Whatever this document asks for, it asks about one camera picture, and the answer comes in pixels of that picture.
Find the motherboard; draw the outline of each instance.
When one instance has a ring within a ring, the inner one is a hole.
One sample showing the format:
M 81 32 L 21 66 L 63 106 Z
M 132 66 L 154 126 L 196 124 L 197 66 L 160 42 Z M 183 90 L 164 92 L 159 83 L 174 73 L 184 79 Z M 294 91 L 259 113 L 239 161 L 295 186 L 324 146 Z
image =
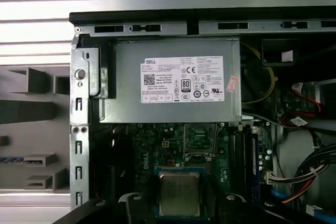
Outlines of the motherboard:
M 270 127 L 259 123 L 256 157 L 262 173 L 271 166 Z M 230 192 L 230 137 L 225 123 L 129 124 L 135 150 L 135 190 L 145 187 L 155 167 L 204 167 L 213 174 L 223 192 Z

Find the white label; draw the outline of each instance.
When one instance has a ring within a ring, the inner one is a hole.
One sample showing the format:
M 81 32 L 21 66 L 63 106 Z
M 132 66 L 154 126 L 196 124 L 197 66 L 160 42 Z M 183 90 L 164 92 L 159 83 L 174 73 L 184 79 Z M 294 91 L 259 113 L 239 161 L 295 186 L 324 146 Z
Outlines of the white label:
M 282 62 L 293 62 L 293 50 L 288 52 L 282 52 L 281 54 L 281 61 Z
M 297 127 L 300 127 L 300 126 L 305 126 L 306 124 L 308 124 L 308 122 L 306 122 L 305 120 L 303 120 L 302 118 L 300 117 L 296 117 L 294 119 L 291 119 L 290 120 L 293 124 L 295 124 Z
M 224 101 L 223 56 L 149 58 L 141 64 L 141 102 Z
M 301 94 L 302 87 L 303 87 L 303 82 L 298 82 L 298 83 L 293 84 L 292 89 L 298 94 Z

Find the metal frame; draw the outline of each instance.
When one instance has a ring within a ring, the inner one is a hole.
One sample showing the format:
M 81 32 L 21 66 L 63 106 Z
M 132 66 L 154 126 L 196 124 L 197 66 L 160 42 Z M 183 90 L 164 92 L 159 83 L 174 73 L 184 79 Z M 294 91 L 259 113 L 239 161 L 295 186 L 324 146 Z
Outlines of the metal frame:
M 285 20 L 264 20 L 264 21 L 244 21 L 247 22 L 247 29 L 218 29 L 219 21 L 199 21 L 199 36 L 240 36 L 249 34 L 290 34 L 290 33 L 329 33 L 336 32 L 336 27 L 323 27 L 321 24 L 324 19 L 306 19 L 306 20 L 289 20 L 295 24 L 297 21 L 306 21 L 307 28 L 299 29 L 283 28 L 281 25 Z M 160 24 L 161 30 L 156 32 L 131 31 L 132 25 Z M 122 25 L 124 32 L 114 33 L 97 33 L 95 27 L 91 25 L 80 25 L 75 27 L 75 37 L 72 42 L 71 51 L 71 94 L 70 94 L 70 189 L 71 189 L 71 206 L 76 208 L 89 200 L 89 126 L 91 114 L 91 99 L 98 100 L 99 119 L 103 122 L 104 114 L 102 107 L 109 101 L 108 75 L 111 74 L 106 65 L 99 68 L 100 49 L 78 48 L 79 36 L 90 36 L 91 39 L 97 37 L 115 38 L 119 41 L 132 42 L 140 39 L 142 36 L 175 36 L 188 37 L 187 22 L 120 22 L 98 24 L 97 26 Z M 78 77 L 79 70 L 85 71 L 83 79 Z
M 72 42 L 70 71 L 70 192 L 72 209 L 89 200 L 89 65 L 86 53 Z M 85 76 L 78 76 L 78 71 Z

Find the green circuit board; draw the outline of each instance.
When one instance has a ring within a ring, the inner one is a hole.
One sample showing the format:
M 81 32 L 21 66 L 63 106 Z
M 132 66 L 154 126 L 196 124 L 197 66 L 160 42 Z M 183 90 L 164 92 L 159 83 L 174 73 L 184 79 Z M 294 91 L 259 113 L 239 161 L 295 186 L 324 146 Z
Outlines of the green circuit board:
M 154 167 L 205 167 L 212 173 L 223 191 L 229 191 L 228 134 L 225 127 L 213 124 L 131 124 L 135 150 L 135 189 L 140 191 Z M 185 159 L 186 150 L 195 153 L 212 152 L 211 161 L 195 155 Z

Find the white connector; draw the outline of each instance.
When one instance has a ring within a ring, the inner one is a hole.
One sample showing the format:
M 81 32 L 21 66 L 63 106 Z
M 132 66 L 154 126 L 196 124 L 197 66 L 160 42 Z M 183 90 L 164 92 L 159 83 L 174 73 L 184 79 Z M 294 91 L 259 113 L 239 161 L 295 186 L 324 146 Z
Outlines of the white connector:
M 270 180 L 270 175 L 272 174 L 273 172 L 266 172 L 265 173 L 265 181 L 266 181 L 266 185 L 274 185 L 275 183 Z

